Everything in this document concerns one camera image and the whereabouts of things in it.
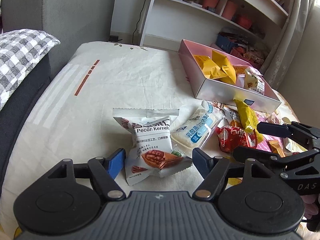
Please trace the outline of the red snack pack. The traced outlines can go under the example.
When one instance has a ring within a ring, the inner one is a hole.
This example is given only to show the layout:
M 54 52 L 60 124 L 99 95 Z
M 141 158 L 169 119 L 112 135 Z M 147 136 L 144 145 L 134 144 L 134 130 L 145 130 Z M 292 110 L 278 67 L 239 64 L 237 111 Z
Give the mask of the red snack pack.
M 247 133 L 240 127 L 223 126 L 217 127 L 215 131 L 222 152 L 232 153 L 238 146 L 257 148 L 258 141 L 255 130 Z

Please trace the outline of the pink basket on floor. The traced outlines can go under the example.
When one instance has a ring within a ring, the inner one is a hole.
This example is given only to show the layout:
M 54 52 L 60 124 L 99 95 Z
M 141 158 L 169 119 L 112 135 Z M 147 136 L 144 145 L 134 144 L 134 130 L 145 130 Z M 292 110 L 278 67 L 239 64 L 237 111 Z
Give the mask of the pink basket on floor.
M 264 63 L 264 59 L 257 55 L 255 50 L 245 52 L 243 47 L 233 47 L 231 55 L 250 63 L 256 69 L 260 69 Z

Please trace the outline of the pecan kernel snack pack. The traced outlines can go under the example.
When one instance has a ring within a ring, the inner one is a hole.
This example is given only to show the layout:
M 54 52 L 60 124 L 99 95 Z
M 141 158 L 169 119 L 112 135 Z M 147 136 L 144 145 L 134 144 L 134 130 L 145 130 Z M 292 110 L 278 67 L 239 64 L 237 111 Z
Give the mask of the pecan kernel snack pack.
M 132 135 L 133 145 L 125 159 L 128 185 L 191 167 L 192 159 L 171 140 L 171 126 L 179 113 L 179 109 L 113 109 L 113 118 Z

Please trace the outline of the white cream snack pack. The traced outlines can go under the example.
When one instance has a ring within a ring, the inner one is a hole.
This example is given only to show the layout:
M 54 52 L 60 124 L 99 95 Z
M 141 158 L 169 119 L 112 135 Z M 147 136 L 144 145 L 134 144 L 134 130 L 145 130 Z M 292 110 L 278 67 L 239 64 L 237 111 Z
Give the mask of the white cream snack pack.
M 304 148 L 303 146 L 299 145 L 298 143 L 296 143 L 295 141 L 289 138 L 283 138 L 283 145 L 289 152 L 292 152 L 292 153 L 295 153 L 295 152 L 302 153 L 307 151 L 306 148 Z

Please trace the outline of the white bookshelf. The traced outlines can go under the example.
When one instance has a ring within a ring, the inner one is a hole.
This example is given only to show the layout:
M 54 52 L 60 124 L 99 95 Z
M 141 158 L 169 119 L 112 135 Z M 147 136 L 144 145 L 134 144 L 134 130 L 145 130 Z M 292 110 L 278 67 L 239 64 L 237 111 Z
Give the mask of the white bookshelf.
M 140 46 L 177 50 L 182 39 L 210 45 L 220 32 L 270 48 L 289 13 L 275 0 L 146 0 Z

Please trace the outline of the grey sofa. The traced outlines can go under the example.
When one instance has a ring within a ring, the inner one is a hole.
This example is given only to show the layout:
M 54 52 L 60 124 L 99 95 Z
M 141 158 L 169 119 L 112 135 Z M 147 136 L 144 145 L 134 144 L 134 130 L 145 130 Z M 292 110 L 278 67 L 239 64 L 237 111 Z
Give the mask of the grey sofa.
M 115 0 L 1 0 L 4 32 L 42 30 L 60 44 L 48 53 L 51 77 L 80 45 L 108 41 Z

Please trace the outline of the blue storage bin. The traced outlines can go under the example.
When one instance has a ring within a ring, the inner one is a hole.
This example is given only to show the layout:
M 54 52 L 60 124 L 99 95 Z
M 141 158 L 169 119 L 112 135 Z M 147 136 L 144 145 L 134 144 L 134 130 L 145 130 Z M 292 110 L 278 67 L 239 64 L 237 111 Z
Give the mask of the blue storage bin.
M 232 41 L 230 38 L 222 34 L 219 34 L 217 36 L 215 44 L 227 53 L 230 53 L 232 51 L 232 48 L 239 46 L 236 42 Z

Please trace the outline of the gold snack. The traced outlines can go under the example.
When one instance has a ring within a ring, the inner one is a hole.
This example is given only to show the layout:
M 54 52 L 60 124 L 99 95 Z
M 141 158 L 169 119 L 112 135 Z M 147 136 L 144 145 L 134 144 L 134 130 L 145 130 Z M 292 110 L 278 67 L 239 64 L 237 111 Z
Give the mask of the gold snack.
M 270 140 L 268 144 L 273 153 L 280 155 L 282 158 L 285 157 L 284 151 L 277 140 Z

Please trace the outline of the pink cup holder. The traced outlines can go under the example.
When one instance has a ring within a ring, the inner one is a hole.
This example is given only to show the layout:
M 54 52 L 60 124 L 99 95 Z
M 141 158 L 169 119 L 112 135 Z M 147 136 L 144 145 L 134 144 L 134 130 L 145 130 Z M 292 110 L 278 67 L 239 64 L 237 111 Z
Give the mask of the pink cup holder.
M 222 17 L 231 20 L 236 13 L 238 5 L 232 1 L 227 1 L 225 8 L 222 13 Z

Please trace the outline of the floral tablecloth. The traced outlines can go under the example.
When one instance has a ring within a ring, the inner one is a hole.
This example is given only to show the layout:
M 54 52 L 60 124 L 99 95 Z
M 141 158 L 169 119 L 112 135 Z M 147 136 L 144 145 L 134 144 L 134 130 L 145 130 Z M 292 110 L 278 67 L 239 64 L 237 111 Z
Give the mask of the floral tablecloth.
M 129 133 L 112 118 L 114 107 L 180 109 L 194 98 L 179 56 L 163 50 L 90 42 L 81 45 L 28 116 L 14 146 L 1 196 L 1 239 L 18 229 L 16 197 L 63 158 L 84 162 L 130 148 Z M 245 239 L 211 205 L 189 197 L 201 181 L 193 167 L 151 177 L 121 203 L 67 239 Z

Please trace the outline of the yellow snack pack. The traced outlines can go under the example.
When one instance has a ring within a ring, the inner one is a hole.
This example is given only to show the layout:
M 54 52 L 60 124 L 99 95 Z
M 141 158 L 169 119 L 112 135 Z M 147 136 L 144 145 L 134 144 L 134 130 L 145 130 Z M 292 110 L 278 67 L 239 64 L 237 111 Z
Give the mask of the yellow snack pack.
M 257 130 L 257 125 L 259 124 L 259 121 L 257 119 L 255 111 L 253 111 L 253 109 L 251 109 L 251 107 L 249 107 L 249 105 L 247 105 L 243 101 L 234 99 L 234 102 L 236 104 L 240 121 L 245 132 L 246 133 L 255 132 L 257 136 L 257 143 L 258 144 L 261 143 L 264 137 Z
M 218 79 L 221 82 L 230 85 L 236 84 L 236 72 L 228 57 L 218 51 L 212 51 L 212 60 L 220 67 L 221 77 Z

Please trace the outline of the lace curtain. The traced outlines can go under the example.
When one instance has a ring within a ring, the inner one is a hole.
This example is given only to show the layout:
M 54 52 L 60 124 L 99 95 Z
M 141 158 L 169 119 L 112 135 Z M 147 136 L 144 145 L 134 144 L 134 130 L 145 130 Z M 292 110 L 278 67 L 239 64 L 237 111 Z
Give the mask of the lace curtain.
M 297 52 L 315 0 L 290 0 L 289 17 L 267 56 L 260 72 L 265 81 L 278 89 Z

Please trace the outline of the pink pen holder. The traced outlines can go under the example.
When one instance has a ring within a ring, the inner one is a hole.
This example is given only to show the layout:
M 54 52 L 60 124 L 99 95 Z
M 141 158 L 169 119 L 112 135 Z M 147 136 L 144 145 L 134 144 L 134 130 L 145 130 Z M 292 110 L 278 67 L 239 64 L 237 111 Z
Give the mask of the pink pen holder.
M 203 9 L 212 8 L 215 9 L 219 0 L 203 0 L 202 7 Z

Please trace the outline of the checkered grey pillow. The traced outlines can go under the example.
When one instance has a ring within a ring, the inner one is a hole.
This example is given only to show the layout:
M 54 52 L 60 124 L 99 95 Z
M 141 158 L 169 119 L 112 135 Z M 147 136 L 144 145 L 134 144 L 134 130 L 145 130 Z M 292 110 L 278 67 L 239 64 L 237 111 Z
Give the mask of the checkered grey pillow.
M 44 56 L 59 44 L 55 36 L 41 30 L 20 29 L 1 34 L 1 108 Z

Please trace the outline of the white blue bread stick pack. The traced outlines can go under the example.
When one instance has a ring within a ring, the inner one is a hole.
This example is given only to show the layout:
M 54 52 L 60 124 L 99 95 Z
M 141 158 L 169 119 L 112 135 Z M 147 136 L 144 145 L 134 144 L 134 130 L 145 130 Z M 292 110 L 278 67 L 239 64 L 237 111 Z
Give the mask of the white blue bread stick pack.
M 192 116 L 171 133 L 171 139 L 191 151 L 201 148 L 223 117 L 224 114 L 216 102 L 203 100 Z

